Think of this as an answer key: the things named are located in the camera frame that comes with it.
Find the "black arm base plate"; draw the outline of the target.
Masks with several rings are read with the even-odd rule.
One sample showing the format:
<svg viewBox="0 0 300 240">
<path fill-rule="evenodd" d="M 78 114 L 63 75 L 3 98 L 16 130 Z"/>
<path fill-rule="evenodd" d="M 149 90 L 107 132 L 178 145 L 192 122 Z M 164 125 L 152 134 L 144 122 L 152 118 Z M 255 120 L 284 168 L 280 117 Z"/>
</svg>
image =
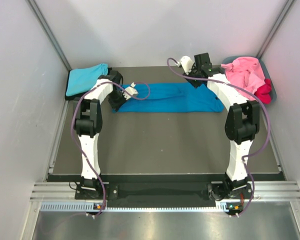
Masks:
<svg viewBox="0 0 300 240">
<path fill-rule="evenodd" d="M 243 199 L 250 197 L 251 185 L 230 190 L 221 182 L 110 182 L 105 184 L 107 201 L 127 200 L 131 198 L 142 201 L 150 197 L 162 199 L 171 197 L 180 200 L 182 197 L 199 201 L 221 201 L 225 199 Z"/>
</svg>

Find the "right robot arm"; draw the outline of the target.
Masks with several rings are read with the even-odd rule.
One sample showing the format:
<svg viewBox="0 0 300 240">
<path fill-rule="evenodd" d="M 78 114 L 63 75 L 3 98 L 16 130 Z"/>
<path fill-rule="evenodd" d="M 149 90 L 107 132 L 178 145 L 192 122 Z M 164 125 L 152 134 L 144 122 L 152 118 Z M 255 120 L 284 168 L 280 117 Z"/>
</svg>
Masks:
<svg viewBox="0 0 300 240">
<path fill-rule="evenodd" d="M 230 142 L 229 164 L 222 184 L 210 184 L 208 191 L 216 201 L 235 198 L 248 187 L 247 156 L 260 130 L 260 104 L 231 87 L 225 71 L 221 67 L 213 67 L 208 53 L 195 55 L 194 59 L 183 56 L 179 67 L 193 87 L 206 85 L 227 111 L 224 130 Z"/>
</svg>

